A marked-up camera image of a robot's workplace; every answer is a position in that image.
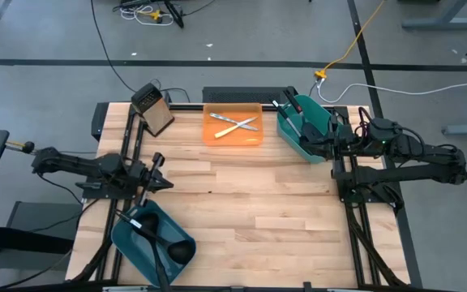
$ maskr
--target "teal bin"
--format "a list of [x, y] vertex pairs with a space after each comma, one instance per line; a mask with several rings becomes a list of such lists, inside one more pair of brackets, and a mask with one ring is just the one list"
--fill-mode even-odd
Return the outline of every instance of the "teal bin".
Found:
[[[308, 96], [297, 95], [295, 99], [302, 107], [306, 120], [315, 125], [315, 127], [325, 135], [328, 132], [328, 121], [331, 117], [331, 114]], [[282, 107], [288, 114], [291, 122], [293, 122], [293, 124], [300, 131], [302, 129], [302, 118], [297, 113], [295, 108], [289, 102], [287, 102]], [[289, 146], [291, 146], [291, 148], [293, 148], [298, 154], [300, 154], [300, 156], [304, 157], [304, 159], [310, 163], [316, 164], [325, 161], [323, 157], [309, 155], [306, 151], [304, 151], [304, 149], [302, 149], [302, 147], [300, 147], [298, 144], [299, 137], [295, 131], [293, 131], [288, 122], [286, 122], [285, 119], [282, 118], [282, 116], [279, 114], [277, 114], [276, 132], [282, 139], [284, 139], [284, 141], [289, 144]]]
[[[149, 200], [145, 207], [134, 207], [127, 214], [134, 219], [142, 217], [146, 213], [155, 213], [160, 218], [158, 226], [158, 235], [170, 242], [178, 242], [181, 240], [191, 241], [194, 247], [195, 254], [195, 240], [181, 228], [167, 213], [165, 213], [154, 201]], [[155, 287], [159, 287], [160, 283], [156, 276], [156, 264], [154, 255], [152, 254], [151, 244], [147, 239], [139, 236], [132, 227], [119, 220], [114, 226], [111, 233], [111, 240], [117, 249], [144, 275], [147, 280]], [[169, 283], [174, 281], [176, 277], [186, 267], [186, 264], [177, 264], [173, 262], [167, 251], [160, 246], [156, 245], [158, 253], [160, 254], [161, 263], [165, 267]]]

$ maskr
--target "translucent orange container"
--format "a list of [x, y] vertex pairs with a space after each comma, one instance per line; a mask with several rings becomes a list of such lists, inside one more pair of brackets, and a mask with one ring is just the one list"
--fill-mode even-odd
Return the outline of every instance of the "translucent orange container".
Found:
[[[235, 126], [213, 118], [210, 113], [219, 114], [234, 121], [242, 122], [248, 118], [257, 117], [255, 121], [247, 123], [256, 127], [257, 131], [238, 127], [230, 133], [216, 138], [215, 134]], [[263, 107], [258, 103], [218, 103], [205, 104], [203, 107], [203, 142], [207, 146], [256, 146], [263, 142]]]

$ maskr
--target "gray floor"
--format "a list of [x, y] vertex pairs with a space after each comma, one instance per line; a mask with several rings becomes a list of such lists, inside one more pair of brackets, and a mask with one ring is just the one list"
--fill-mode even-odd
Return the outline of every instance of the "gray floor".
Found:
[[[190, 11], [207, 1], [186, 0], [181, 4]], [[111, 12], [117, 2], [96, 0], [97, 18], [112, 59], [330, 62], [345, 52], [354, 37], [345, 1], [217, 0], [201, 15], [187, 17], [184, 30], [175, 25], [157, 28], [125, 21]], [[387, 1], [364, 33], [371, 62], [460, 65], [467, 51], [467, 31], [401, 29], [401, 19], [437, 15], [449, 2], [414, 6]], [[379, 0], [356, 0], [356, 4], [364, 21]], [[461, 14], [467, 16], [467, 7]], [[0, 22], [0, 58], [104, 59], [89, 1], [13, 0]], [[358, 48], [345, 62], [361, 62]], [[185, 88], [191, 100], [198, 102], [203, 86], [293, 85], [307, 93], [314, 70], [119, 67], [118, 71], [132, 88], [158, 78], [165, 88]], [[407, 91], [467, 82], [467, 73], [374, 71], [374, 75], [379, 86]], [[363, 71], [330, 70], [323, 94], [334, 99], [351, 83], [365, 83]], [[108, 67], [0, 66], [0, 129], [11, 133], [11, 140], [33, 140], [38, 147], [92, 151], [96, 149], [96, 141], [89, 135], [94, 105], [98, 101], [126, 101], [130, 96]], [[184, 96], [176, 92], [172, 96], [184, 101]], [[467, 158], [467, 137], [440, 134], [443, 125], [467, 123], [467, 88], [422, 97], [380, 92], [379, 99], [386, 117], [417, 130], [427, 143], [455, 144]], [[340, 102], [370, 103], [364, 88], [351, 89]], [[17, 200], [72, 203], [68, 194], [31, 174], [31, 161], [21, 153], [3, 154], [0, 225], [6, 224]], [[70, 174], [50, 177], [68, 186], [82, 179]], [[454, 187], [409, 182], [402, 183], [402, 189], [424, 286], [467, 291], [467, 183]], [[0, 285], [29, 274], [4, 271]], [[54, 272], [32, 283], [62, 279], [62, 273]]]

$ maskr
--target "butcher block tabletop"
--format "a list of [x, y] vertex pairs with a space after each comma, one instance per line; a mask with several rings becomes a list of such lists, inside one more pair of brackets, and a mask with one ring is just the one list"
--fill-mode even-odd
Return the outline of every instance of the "butcher block tabletop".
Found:
[[[120, 152], [129, 105], [109, 104], [97, 156]], [[358, 107], [348, 110], [355, 127]], [[302, 287], [309, 281], [316, 288], [357, 287], [345, 206], [330, 176], [331, 162], [312, 165], [301, 158], [277, 135], [276, 112], [263, 112], [264, 138], [256, 147], [207, 147], [202, 111], [175, 110], [173, 115], [174, 123], [158, 137], [145, 133], [140, 154], [148, 167], [155, 152], [164, 155], [161, 172], [174, 188], [149, 198], [197, 242], [194, 259], [172, 285]], [[131, 137], [136, 137], [137, 118], [134, 124]], [[371, 158], [358, 163], [383, 167]], [[109, 204], [96, 202], [80, 219], [66, 279], [79, 274], [101, 245]], [[392, 208], [366, 206], [377, 251], [408, 283]], [[361, 244], [360, 249], [370, 283]], [[111, 277], [115, 251], [109, 250], [104, 278]], [[148, 281], [123, 257], [118, 284]]]

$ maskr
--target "yellow cable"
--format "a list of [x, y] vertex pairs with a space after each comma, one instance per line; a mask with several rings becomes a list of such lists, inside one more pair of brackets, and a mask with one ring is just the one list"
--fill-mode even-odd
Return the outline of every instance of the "yellow cable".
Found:
[[381, 3], [378, 5], [378, 7], [376, 8], [376, 10], [374, 11], [374, 13], [372, 13], [371, 17], [365, 22], [365, 24], [363, 24], [362, 26], [362, 29], [360, 29], [360, 32], [358, 32], [358, 34], [356, 35], [356, 38], [354, 39], [353, 43], [350, 44], [350, 47], [347, 49], [347, 52], [345, 52], [345, 55], [335, 61], [332, 61], [330, 62], [324, 69], [322, 69], [321, 71], [317, 71], [315, 72], [315, 76], [317, 78], [327, 78], [328, 75], [327, 75], [327, 70], [330, 66], [338, 63], [339, 61], [342, 61], [343, 59], [347, 58], [347, 56], [349, 55], [350, 51], [353, 49], [354, 45], [356, 45], [356, 42], [358, 41], [358, 39], [360, 38], [360, 36], [362, 35], [362, 32], [363, 30], [366, 28], [366, 26], [372, 21], [372, 19], [374, 18], [374, 16], [376, 16], [376, 14], [378, 14], [378, 11], [379, 9], [381, 8], [381, 6], [385, 3], [385, 0], [382, 0]]
[[19, 142], [7, 141], [6, 143], [10, 145], [14, 145], [14, 146], [19, 146], [21, 148], [25, 147], [24, 144], [19, 143]]

